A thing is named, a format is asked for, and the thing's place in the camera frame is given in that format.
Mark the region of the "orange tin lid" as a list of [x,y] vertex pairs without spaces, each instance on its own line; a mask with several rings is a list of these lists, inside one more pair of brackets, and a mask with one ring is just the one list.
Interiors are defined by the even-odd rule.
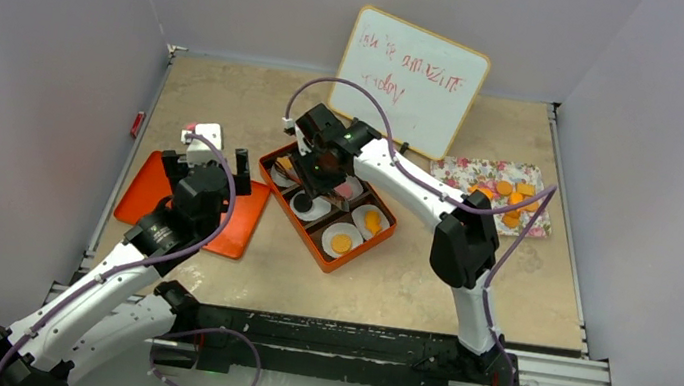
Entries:
[[[128,225],[150,213],[171,192],[159,151],[153,151],[133,178],[113,213],[116,220]],[[230,223],[205,250],[238,260],[245,253],[270,198],[270,188],[252,181],[249,196],[239,196]]]

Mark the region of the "pink round cookie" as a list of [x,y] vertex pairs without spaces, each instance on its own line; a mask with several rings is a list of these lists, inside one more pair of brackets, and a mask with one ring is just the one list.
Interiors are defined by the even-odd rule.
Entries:
[[354,196],[352,187],[346,183],[338,185],[334,191],[345,200],[348,200]]

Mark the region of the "orange star cookie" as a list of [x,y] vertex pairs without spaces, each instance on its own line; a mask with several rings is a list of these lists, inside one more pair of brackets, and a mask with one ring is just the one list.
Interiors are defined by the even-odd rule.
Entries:
[[280,172],[288,174],[293,171],[292,163],[288,156],[281,156],[276,159],[275,166]]

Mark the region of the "black round cookie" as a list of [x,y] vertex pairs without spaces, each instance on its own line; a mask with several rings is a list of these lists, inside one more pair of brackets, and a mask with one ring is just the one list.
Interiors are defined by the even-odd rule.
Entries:
[[313,200],[308,195],[301,192],[293,196],[291,205],[296,211],[305,213],[313,208]]

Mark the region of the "orange fish cookie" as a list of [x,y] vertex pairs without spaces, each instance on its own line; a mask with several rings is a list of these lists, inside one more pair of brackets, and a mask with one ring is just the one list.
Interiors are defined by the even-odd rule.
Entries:
[[382,220],[378,211],[369,210],[365,214],[364,225],[372,236],[375,236],[381,232],[383,228],[381,221]]

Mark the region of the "orange cookie tin box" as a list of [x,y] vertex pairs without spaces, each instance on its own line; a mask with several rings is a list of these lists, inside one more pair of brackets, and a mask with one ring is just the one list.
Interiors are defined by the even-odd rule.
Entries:
[[[263,180],[271,187],[271,193],[274,194],[276,201],[279,203],[284,214],[290,221],[289,223],[292,225],[294,232],[299,236],[300,240],[302,240],[303,245],[305,245],[306,249],[309,250],[309,253],[312,254],[314,261],[318,264],[319,268],[322,271],[324,271],[327,274],[336,270],[339,267],[343,267],[344,264],[353,261],[359,255],[365,254],[368,250],[375,247],[376,245],[380,245],[381,243],[383,243],[383,241],[387,240],[390,236],[393,235],[393,233],[395,233],[395,229],[397,228],[398,222],[397,219],[389,210],[387,204],[380,198],[380,196],[378,196],[374,188],[371,187],[370,184],[368,184],[366,181],[362,181],[359,178],[356,179],[360,180],[364,191],[357,198],[350,200],[349,211],[344,212],[343,210],[338,209],[336,206],[332,206],[332,210],[330,213],[328,213],[324,217],[319,218],[316,221],[314,220],[312,222],[304,222],[301,221],[299,218],[295,217],[292,210],[290,209],[289,201],[292,199],[293,195],[295,195],[299,191],[303,190],[303,192],[305,192],[304,188],[299,186],[292,186],[290,188],[288,187],[285,189],[281,189],[281,187],[278,187],[273,183],[273,180],[271,179],[270,175],[270,170],[272,164],[275,163],[278,157],[288,156],[288,158],[290,158],[291,154],[296,150],[296,145],[291,143],[281,148],[278,148],[277,150],[267,153],[266,155],[259,158],[259,170],[260,174],[263,177]],[[355,208],[363,204],[373,204],[379,207],[387,216],[388,220],[390,221],[391,227],[384,231],[382,234],[375,236],[374,238],[368,241],[365,240],[364,243],[362,243],[359,247],[354,249],[351,253],[344,255],[343,257],[334,259],[333,257],[328,256],[326,253],[324,253],[324,251],[321,248],[322,231],[325,230],[327,226],[330,226],[335,222],[354,224],[352,222],[351,212]]]

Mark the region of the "round patterned biscuit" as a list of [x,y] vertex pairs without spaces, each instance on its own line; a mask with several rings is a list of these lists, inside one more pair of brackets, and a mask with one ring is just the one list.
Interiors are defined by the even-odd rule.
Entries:
[[334,235],[330,240],[330,247],[336,254],[346,254],[347,252],[351,251],[351,248],[353,248],[352,241],[353,239],[349,235],[339,233]]

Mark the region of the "metal tongs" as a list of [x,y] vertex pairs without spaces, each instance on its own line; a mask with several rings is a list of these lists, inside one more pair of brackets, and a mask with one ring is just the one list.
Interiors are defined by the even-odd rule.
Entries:
[[[274,183],[281,187],[299,186],[303,187],[303,182],[297,177],[294,169],[285,167],[281,162],[275,161],[270,170],[271,178]],[[347,212],[350,210],[350,201],[344,195],[340,195],[338,191],[333,190],[328,194],[323,194],[322,197],[329,201],[332,206]]]

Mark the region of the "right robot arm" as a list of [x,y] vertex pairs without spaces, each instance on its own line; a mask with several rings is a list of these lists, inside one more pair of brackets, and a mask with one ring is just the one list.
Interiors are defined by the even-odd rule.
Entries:
[[344,124],[323,104],[296,119],[284,116],[282,125],[296,140],[290,160],[310,198],[347,208],[336,189],[358,178],[389,193],[429,228],[429,264],[451,288],[457,311],[459,371],[476,381],[494,372],[503,343],[488,290],[500,244],[490,200],[442,184],[395,151],[378,130],[364,121]]

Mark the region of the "white paper cup middle-left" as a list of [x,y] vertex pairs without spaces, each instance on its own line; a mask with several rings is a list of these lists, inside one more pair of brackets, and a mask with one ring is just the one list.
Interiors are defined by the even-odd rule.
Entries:
[[304,222],[312,222],[314,220],[316,221],[319,218],[326,216],[332,210],[332,204],[329,201],[325,200],[323,197],[312,199],[313,208],[305,213],[296,211],[291,205],[291,200],[289,201],[290,209],[292,210],[295,217],[299,218],[301,221]]

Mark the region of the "small red box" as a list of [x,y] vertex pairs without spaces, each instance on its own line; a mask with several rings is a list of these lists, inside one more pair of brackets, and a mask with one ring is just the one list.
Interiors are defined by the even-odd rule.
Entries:
[[128,131],[128,134],[134,138],[137,139],[139,136],[139,133],[141,132],[141,128],[144,122],[144,118],[146,118],[146,113],[143,111],[138,111],[135,114],[135,117],[133,118],[133,122],[130,125],[130,129]]

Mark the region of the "black whiteboard foot right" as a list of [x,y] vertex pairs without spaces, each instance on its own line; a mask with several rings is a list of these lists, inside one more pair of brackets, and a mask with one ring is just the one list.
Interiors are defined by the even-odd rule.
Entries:
[[404,155],[409,150],[409,143],[406,141],[400,145],[399,154]]

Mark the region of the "orange chip cookie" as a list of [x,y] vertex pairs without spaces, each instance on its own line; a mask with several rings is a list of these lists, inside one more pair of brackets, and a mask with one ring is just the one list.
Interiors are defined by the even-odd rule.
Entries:
[[520,216],[517,213],[506,213],[502,216],[503,224],[509,229],[518,229],[521,224]]

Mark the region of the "orange square cookie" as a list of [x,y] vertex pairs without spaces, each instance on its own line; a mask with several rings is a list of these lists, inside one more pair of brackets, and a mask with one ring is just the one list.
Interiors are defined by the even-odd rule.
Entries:
[[533,186],[533,184],[526,184],[525,182],[517,183],[515,190],[518,194],[521,194],[525,197],[533,197],[536,195],[536,187]]

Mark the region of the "black metal base rail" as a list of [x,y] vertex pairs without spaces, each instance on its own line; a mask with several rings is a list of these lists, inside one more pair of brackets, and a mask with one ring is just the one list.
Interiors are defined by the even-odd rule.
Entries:
[[218,373],[240,365],[368,386],[611,386],[605,362],[507,349],[478,356],[451,335],[216,306],[174,283],[96,310],[82,298],[33,347],[80,364],[148,338]]

